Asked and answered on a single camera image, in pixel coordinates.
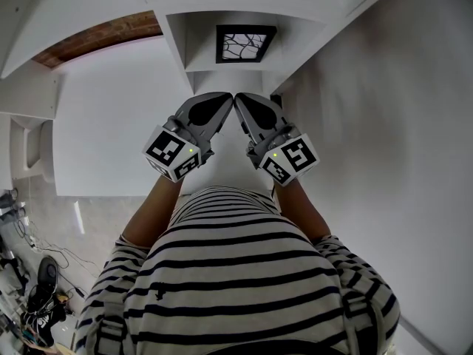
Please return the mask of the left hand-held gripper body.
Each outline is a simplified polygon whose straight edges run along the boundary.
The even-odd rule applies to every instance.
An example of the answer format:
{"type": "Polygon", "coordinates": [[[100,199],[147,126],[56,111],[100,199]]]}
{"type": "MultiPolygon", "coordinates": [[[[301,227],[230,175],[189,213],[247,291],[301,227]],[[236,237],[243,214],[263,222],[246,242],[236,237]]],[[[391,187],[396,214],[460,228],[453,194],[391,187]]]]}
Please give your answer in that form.
{"type": "Polygon", "coordinates": [[[151,167],[171,181],[180,181],[213,155],[215,120],[198,115],[172,115],[156,126],[143,155],[151,167]]]}

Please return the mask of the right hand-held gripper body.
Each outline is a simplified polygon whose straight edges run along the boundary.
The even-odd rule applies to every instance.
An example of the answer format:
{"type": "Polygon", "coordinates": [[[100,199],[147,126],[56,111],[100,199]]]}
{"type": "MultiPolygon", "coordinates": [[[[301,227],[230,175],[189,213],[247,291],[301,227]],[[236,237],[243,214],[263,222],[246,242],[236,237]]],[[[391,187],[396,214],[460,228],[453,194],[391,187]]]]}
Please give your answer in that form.
{"type": "Polygon", "coordinates": [[[276,134],[254,143],[250,141],[247,156],[256,169],[269,174],[280,186],[286,186],[319,163],[307,134],[287,124],[276,134]]]}

